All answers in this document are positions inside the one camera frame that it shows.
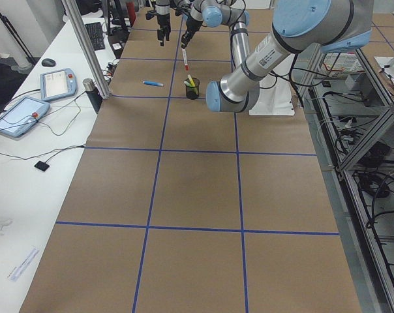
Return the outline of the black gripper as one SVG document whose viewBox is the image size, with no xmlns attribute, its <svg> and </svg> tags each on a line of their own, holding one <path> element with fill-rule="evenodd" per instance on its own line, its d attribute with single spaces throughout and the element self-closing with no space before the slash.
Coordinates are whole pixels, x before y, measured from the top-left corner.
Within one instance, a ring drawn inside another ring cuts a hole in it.
<svg viewBox="0 0 394 313">
<path fill-rule="evenodd" d="M 181 36 L 181 47 L 186 49 L 193 36 L 200 30 L 202 21 L 195 20 L 192 17 L 188 17 L 186 20 L 186 31 Z"/>
<path fill-rule="evenodd" d="M 146 20 L 156 17 L 159 25 L 157 39 L 159 41 L 169 41 L 171 33 L 170 9 L 174 2 L 170 0 L 156 0 L 148 1 L 148 3 L 151 10 L 148 10 L 145 14 Z"/>
</svg>

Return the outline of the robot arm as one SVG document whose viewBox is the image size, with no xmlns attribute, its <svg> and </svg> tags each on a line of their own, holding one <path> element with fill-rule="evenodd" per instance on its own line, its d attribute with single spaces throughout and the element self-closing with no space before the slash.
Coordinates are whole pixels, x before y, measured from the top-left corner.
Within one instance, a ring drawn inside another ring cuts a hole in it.
<svg viewBox="0 0 394 313">
<path fill-rule="evenodd" d="M 233 1 L 152 1 L 145 17 L 157 19 L 157 38 L 169 39 L 170 9 L 186 16 L 187 29 L 181 37 L 186 47 L 203 24 L 228 26 L 235 69 L 207 85 L 205 101 L 213 112 L 247 112 L 258 101 L 260 82 L 291 54 L 311 44 L 324 53 L 350 52 L 365 46 L 371 37 L 373 1 L 279 1 L 273 10 L 268 34 L 249 50 L 249 15 L 234 8 Z"/>
<path fill-rule="evenodd" d="M 234 8 L 233 4 L 233 1 L 193 1 L 183 7 L 187 20 L 181 48 L 187 48 L 203 25 L 209 28 L 224 25 L 229 28 L 230 55 L 233 67 L 237 68 L 249 54 L 249 13 L 245 8 Z"/>
</svg>

